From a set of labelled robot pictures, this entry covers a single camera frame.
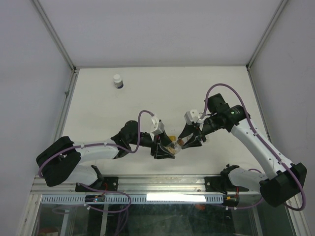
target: small white bottle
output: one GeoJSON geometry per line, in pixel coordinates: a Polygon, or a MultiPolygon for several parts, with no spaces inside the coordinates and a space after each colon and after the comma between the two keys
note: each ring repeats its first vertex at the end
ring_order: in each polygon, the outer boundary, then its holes
{"type": "Polygon", "coordinates": [[[114,75],[114,84],[115,87],[121,89],[124,86],[123,80],[119,74],[114,75]]]}

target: white bottle cap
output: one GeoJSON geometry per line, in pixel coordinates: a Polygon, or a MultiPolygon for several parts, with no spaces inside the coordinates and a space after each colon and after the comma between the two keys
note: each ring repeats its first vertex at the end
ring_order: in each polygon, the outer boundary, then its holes
{"type": "Polygon", "coordinates": [[[116,82],[116,83],[119,83],[119,82],[121,82],[122,81],[122,78],[120,77],[120,75],[119,74],[116,74],[116,75],[114,75],[114,81],[116,82]]]}

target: white table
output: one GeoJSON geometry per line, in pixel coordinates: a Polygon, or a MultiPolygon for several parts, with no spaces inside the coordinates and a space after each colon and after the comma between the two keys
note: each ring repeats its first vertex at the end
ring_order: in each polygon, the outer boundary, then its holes
{"type": "MultiPolygon", "coordinates": [[[[178,135],[185,126],[184,114],[202,112],[205,94],[216,83],[235,88],[258,128],[265,134],[258,105],[245,67],[152,67],[80,69],[78,81],[63,131],[73,141],[103,141],[114,135],[128,120],[137,120],[141,110],[149,110],[165,124],[168,135],[178,135]],[[117,89],[113,75],[120,74],[124,87],[117,89]]],[[[239,104],[227,88],[215,88],[230,107],[239,104]]],[[[141,131],[149,131],[151,120],[144,114],[141,131]]],[[[219,174],[228,164],[261,169],[251,153],[226,130],[207,136],[203,147],[182,150],[176,159],[155,160],[150,149],[117,160],[86,162],[108,175],[193,175],[219,174]]]]}

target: yellow object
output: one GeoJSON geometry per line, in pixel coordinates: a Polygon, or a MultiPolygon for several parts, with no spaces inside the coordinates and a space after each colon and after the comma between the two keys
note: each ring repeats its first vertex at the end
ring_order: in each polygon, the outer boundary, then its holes
{"type": "Polygon", "coordinates": [[[170,136],[168,136],[168,137],[170,138],[170,140],[176,141],[176,136],[175,136],[175,135],[170,135],[170,136]]]}

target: robotic arm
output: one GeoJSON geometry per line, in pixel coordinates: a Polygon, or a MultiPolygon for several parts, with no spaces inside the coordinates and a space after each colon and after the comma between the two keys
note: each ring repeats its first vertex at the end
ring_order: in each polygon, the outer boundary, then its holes
{"type": "Polygon", "coordinates": [[[150,133],[139,131],[139,118],[138,122],[128,121],[112,138],[96,144],[74,143],[69,137],[61,137],[37,157],[39,173],[45,178],[48,186],[56,186],[67,180],[100,189],[103,176],[98,168],[82,166],[80,163],[104,158],[121,158],[128,153],[135,153],[139,146],[150,148],[151,156],[155,159],[175,158],[174,154],[178,148],[176,144],[180,143],[181,149],[200,147],[202,142],[206,141],[206,135],[225,129],[247,147],[265,174],[228,165],[220,173],[221,178],[217,187],[219,191],[225,192],[227,188],[242,186],[260,192],[264,200],[274,207],[301,192],[306,168],[302,163],[293,164],[264,138],[250,119],[245,107],[236,105],[230,108],[221,94],[216,94],[208,98],[206,108],[202,116],[197,110],[185,114],[186,125],[179,136],[180,142],[172,142],[166,135],[161,120],[147,111],[145,112],[152,116],[150,133]],[[210,114],[204,118],[206,108],[210,114]],[[135,151],[131,151],[130,144],[137,145],[135,151]]]}

